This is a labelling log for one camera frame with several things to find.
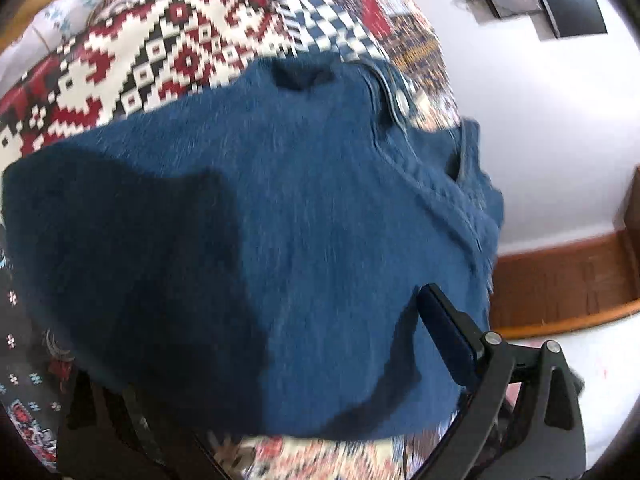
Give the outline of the blue denim jacket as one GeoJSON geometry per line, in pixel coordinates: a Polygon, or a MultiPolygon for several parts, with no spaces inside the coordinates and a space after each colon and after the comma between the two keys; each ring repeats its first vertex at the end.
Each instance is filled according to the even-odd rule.
{"type": "Polygon", "coordinates": [[[18,296],[92,379],[222,434],[330,440],[447,420],[413,299],[480,326],[503,201],[480,127],[426,132],[398,73],[262,58],[232,84],[6,168],[18,296]]]}

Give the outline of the patchwork patterned bedspread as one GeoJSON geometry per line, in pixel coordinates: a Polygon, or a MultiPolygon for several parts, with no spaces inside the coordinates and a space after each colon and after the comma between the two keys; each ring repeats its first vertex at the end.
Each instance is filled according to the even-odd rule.
{"type": "Polygon", "coordinates": [[[262,58],[325,55],[386,63],[398,73],[414,128],[436,132],[461,125],[451,118],[431,126],[423,90],[381,53],[363,53],[359,30],[341,46],[296,49],[284,18],[296,1],[144,0],[82,32],[3,101],[2,126],[18,142],[6,168],[71,136],[228,86],[262,58]]]}

